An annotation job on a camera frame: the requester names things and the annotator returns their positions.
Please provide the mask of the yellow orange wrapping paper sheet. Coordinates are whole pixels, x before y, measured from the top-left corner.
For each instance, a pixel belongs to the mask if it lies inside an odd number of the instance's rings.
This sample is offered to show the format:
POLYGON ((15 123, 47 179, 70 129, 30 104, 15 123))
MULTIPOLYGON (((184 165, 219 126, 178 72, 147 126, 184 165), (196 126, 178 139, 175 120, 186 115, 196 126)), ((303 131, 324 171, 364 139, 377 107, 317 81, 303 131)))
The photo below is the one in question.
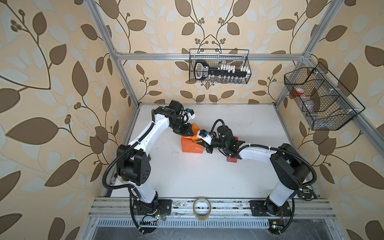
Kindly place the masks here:
POLYGON ((192 137, 181 137, 181 146, 183 153, 193 153, 193 154, 202 154, 204 147, 195 143, 195 141, 200 140, 197 137, 197 133, 200 131, 200 128, 193 123, 192 130, 194 135, 192 137))

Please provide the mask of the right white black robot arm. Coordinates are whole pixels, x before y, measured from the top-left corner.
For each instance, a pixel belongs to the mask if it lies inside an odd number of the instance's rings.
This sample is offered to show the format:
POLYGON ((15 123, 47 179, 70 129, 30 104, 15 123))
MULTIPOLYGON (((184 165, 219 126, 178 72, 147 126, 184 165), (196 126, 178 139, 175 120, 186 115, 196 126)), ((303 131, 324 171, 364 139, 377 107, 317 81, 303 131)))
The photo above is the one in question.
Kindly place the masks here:
POLYGON ((314 184, 317 180, 313 166, 289 144, 270 147, 247 144, 236 139, 232 130, 221 119, 216 120, 210 131, 201 130, 197 136, 198 145, 203 146, 209 154, 217 149, 231 159, 254 160, 272 165, 279 181, 264 203, 255 208, 272 217, 281 216, 284 208, 288 208, 291 212, 288 222, 284 226, 273 223, 269 228, 272 235, 284 234, 292 224, 295 215, 294 197, 303 188, 314 184))

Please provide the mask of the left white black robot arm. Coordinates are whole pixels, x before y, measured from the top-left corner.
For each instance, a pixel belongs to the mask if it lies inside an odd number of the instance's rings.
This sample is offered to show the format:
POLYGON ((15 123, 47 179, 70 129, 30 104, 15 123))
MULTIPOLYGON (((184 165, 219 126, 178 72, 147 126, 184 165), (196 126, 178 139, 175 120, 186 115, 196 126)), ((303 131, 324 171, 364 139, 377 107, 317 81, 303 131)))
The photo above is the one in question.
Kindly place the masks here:
POLYGON ((160 213, 158 193, 147 181, 151 173, 150 151, 160 135, 171 128, 179 136, 192 137, 195 117, 192 109, 172 100, 168 106, 151 111, 151 120, 144 130, 128 145, 120 145, 117 157, 103 174, 102 184, 107 190, 127 189, 129 192, 130 215, 140 233, 145 230, 134 217, 134 205, 146 216, 160 213))

